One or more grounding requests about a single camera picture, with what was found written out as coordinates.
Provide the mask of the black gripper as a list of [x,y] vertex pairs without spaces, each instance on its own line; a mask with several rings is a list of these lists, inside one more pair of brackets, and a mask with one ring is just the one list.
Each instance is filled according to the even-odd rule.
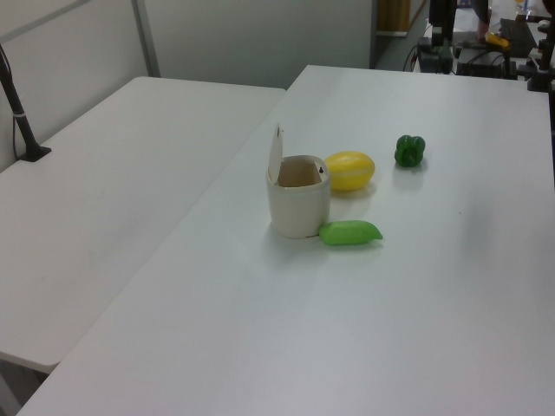
[[450,48],[452,44],[452,27],[454,25],[456,0],[430,0],[428,23],[432,27],[432,47]]

